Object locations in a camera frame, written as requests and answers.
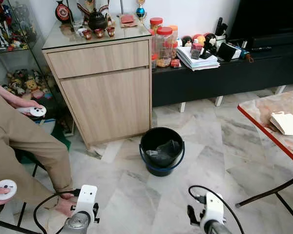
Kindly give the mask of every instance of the black tv console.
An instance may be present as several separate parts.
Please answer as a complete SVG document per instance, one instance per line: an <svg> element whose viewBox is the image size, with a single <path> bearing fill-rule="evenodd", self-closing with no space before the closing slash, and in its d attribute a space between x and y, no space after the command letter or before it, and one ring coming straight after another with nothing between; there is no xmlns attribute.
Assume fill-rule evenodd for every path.
<svg viewBox="0 0 293 234"><path fill-rule="evenodd" d="M152 105L175 103L236 94L293 84L293 44L273 46L271 51L252 53L246 60L221 62L219 68L191 71L157 68L152 73Z"/></svg>

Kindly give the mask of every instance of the marble floor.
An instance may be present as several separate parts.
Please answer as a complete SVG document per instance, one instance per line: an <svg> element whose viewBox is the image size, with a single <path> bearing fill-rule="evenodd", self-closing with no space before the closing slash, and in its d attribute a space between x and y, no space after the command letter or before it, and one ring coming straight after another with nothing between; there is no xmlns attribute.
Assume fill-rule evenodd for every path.
<svg viewBox="0 0 293 234"><path fill-rule="evenodd" d="M293 85L286 91L293 90ZM234 204L266 191L293 177L293 161L237 110L239 102L272 95L272 90L224 97L220 107L213 100L187 102L184 113L178 105L153 109L153 126L176 130L184 139L184 161L171 175L155 177L139 156L141 137L122 139L85 150L78 133L72 142L70 160L75 187L98 187L99 225L89 234L201 234L191 226L187 205L199 215L202 205L188 195L190 185L207 186L220 193L236 212L246 234L293 234L293 218L275 196L242 208ZM47 174L38 170L37 179L52 188ZM203 190L195 191L204 194ZM293 207L293 186L281 192ZM39 231L27 206L22 227ZM0 219L17 222L21 203L8 203ZM225 210L227 227L240 233ZM49 234L55 233L65 217L56 211L40 210L38 218ZM0 234L15 234L0 228Z"/></svg>

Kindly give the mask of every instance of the bucket handle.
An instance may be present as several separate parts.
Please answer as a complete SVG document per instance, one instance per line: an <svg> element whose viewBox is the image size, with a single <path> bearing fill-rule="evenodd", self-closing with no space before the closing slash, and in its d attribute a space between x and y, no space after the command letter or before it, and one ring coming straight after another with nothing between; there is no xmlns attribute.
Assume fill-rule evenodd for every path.
<svg viewBox="0 0 293 234"><path fill-rule="evenodd" d="M183 142L182 142L182 151L183 151L183 152L182 152L182 156L181 156L179 162L177 162L174 166L169 167L169 168L155 168L155 167L152 167L151 165L149 165L149 164L147 163L145 157L143 157L143 154L142 154L142 150L141 150L141 149L142 149L141 144L139 144L140 156L141 156L143 162L145 162L145 164L146 164L149 168L151 168L151 169L153 169L153 170L155 170L155 171L160 171L160 172L171 171L172 169L174 169L175 167L177 167L177 166L181 163L182 159L184 159L184 156L185 156L185 142L183 141Z"/></svg>

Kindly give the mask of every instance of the cabinet drawer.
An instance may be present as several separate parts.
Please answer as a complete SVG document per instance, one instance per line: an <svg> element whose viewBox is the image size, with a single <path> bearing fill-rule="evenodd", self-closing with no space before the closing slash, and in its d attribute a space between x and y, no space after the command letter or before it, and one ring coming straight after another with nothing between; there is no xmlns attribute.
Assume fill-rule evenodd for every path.
<svg viewBox="0 0 293 234"><path fill-rule="evenodd" d="M148 40L49 53L58 78L149 65Z"/></svg>

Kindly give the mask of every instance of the khaki pants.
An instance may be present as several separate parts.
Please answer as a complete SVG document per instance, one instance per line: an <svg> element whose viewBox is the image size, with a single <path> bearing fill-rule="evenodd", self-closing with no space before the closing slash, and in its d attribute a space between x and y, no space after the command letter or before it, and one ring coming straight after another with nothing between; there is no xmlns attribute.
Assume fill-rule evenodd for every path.
<svg viewBox="0 0 293 234"><path fill-rule="evenodd" d="M12 148L32 152L45 166L55 191L72 189L68 151L32 120L16 111L0 96L0 180L16 182L16 197L37 205L53 193L34 179L17 161ZM57 199L45 204L53 208Z"/></svg>

